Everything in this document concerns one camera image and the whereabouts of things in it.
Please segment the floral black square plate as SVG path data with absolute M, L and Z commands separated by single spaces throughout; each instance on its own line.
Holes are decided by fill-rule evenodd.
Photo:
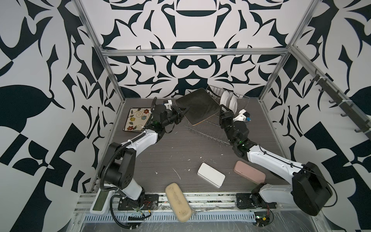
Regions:
M 123 131 L 126 132 L 141 132 L 144 130 L 146 123 L 151 116 L 149 107 L 131 108 L 128 112 L 127 119 Z

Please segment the white round plate back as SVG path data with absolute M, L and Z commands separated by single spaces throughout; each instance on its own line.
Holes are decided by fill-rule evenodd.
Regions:
M 225 90 L 220 98 L 220 105 L 229 108 L 231 102 L 231 94 L 229 91 Z

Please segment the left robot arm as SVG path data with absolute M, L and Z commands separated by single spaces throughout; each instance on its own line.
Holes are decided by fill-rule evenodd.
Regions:
M 136 157 L 160 141 L 168 133 L 166 127 L 177 125 L 185 117 L 189 107 L 164 104 L 151 107 L 151 116 L 144 131 L 124 143 L 111 143 L 105 153 L 98 177 L 101 191 L 116 191 L 131 200 L 138 200 L 144 192 L 134 180 Z

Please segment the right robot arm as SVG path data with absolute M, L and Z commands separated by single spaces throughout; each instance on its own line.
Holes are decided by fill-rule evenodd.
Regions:
M 285 159 L 251 141 L 245 123 L 249 116 L 248 112 L 241 110 L 236 117 L 225 105 L 220 106 L 219 125 L 234 153 L 239 158 L 268 169 L 288 183 L 279 187 L 261 182 L 255 192 L 267 203 L 296 205 L 304 213 L 317 216 L 333 196 L 331 184 L 314 163 L 302 164 Z

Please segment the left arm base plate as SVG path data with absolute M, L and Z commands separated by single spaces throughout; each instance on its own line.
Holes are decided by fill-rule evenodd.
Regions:
M 119 201 L 119 211 L 129 211 L 139 208 L 141 210 L 152 210 L 158 206 L 158 194 L 142 194 L 137 200 L 125 198 Z

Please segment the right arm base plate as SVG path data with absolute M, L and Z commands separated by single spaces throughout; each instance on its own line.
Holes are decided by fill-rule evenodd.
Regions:
M 237 193 L 236 206 L 239 209 L 252 209 L 252 208 L 269 208 L 276 209 L 276 202 L 267 203 L 259 194 L 253 193 Z

